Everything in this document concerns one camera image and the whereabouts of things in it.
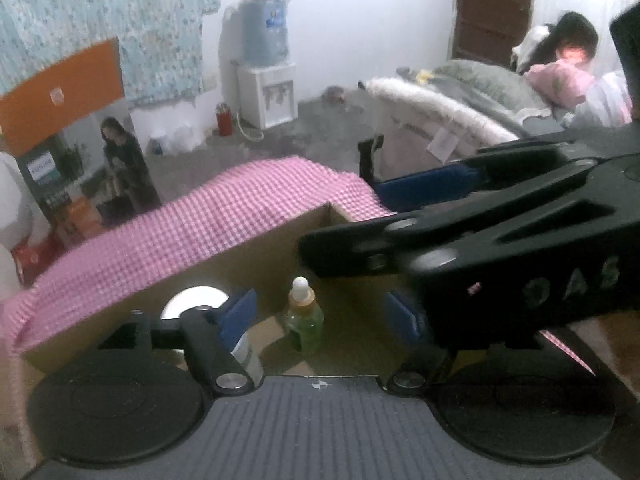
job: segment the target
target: red canister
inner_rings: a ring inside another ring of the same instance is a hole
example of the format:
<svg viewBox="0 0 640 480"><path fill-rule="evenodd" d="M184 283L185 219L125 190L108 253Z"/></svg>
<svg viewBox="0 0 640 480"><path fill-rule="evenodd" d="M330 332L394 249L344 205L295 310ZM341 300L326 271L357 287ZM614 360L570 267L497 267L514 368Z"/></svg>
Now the red canister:
<svg viewBox="0 0 640 480"><path fill-rule="evenodd" d="M231 116L231 108L226 103L216 106L216 118L218 119L218 134L227 137L234 132L234 122Z"/></svg>

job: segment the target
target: green bottle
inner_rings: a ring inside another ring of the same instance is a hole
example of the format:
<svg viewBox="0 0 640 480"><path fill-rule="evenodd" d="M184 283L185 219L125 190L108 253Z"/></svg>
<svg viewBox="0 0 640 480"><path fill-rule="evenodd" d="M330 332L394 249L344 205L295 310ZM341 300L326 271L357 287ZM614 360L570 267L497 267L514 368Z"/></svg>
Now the green bottle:
<svg viewBox="0 0 640 480"><path fill-rule="evenodd" d="M324 314L316 301L313 289L305 278L299 277L293 280L284 323L294 350L309 355L320 348Z"/></svg>

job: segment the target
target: pink pillow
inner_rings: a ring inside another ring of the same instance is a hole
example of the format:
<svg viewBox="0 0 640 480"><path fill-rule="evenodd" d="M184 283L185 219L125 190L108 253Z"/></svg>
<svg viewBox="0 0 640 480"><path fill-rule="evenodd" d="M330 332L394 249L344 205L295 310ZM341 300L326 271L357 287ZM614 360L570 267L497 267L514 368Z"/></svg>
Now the pink pillow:
<svg viewBox="0 0 640 480"><path fill-rule="evenodd" d="M524 77L544 97L569 110L584 102L587 90L596 81L591 74L564 59L534 65Z"/></svg>

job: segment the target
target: gray ribbed surface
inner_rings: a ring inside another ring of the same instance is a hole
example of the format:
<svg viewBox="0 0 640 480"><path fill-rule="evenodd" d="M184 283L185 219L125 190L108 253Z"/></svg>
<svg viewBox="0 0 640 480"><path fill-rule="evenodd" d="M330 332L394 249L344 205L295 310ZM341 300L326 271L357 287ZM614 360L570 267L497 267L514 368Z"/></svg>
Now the gray ribbed surface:
<svg viewBox="0 0 640 480"><path fill-rule="evenodd" d="M319 381L324 381L320 388ZM593 458L526 468L454 441L420 400L374 378L268 377L254 394L214 403L185 443L143 464L75 470L49 463L32 480L613 480Z"/></svg>

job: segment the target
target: gingham fabric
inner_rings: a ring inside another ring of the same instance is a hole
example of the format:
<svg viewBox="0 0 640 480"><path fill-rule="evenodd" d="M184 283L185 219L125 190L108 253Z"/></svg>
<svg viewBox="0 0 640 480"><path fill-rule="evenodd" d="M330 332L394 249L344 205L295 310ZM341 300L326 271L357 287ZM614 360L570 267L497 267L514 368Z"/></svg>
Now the gingham fabric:
<svg viewBox="0 0 640 480"><path fill-rule="evenodd" d="M233 168L63 255L4 305L10 353L221 251L332 202L353 220L388 215L355 174L291 157Z"/></svg>

